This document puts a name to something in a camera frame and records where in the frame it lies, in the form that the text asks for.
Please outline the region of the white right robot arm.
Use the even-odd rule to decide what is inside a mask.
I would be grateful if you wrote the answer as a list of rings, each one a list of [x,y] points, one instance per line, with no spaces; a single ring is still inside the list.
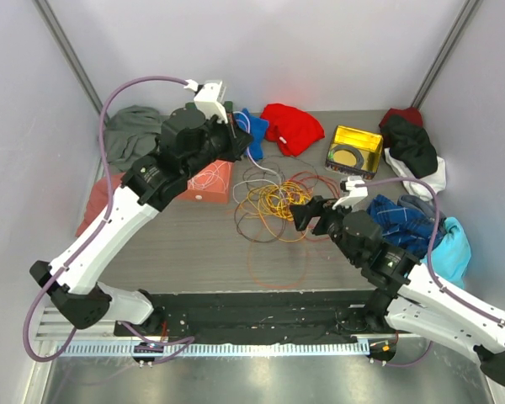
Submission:
[[[380,227],[362,211],[316,196],[292,205],[297,231],[312,219],[313,234],[327,235],[374,287],[363,312],[372,332],[391,327],[441,344],[479,364],[505,387],[505,311],[457,286],[434,278],[409,252],[385,241]]]

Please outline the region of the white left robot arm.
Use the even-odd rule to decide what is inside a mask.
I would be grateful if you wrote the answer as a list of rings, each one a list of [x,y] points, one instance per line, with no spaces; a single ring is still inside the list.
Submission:
[[[101,214],[58,258],[30,268],[58,311],[78,330],[101,320],[128,322],[156,334],[163,309],[144,290],[126,291],[99,282],[121,248],[212,162],[235,162],[253,142],[228,113],[206,118],[195,108],[175,110],[162,123],[154,149],[134,161]]]

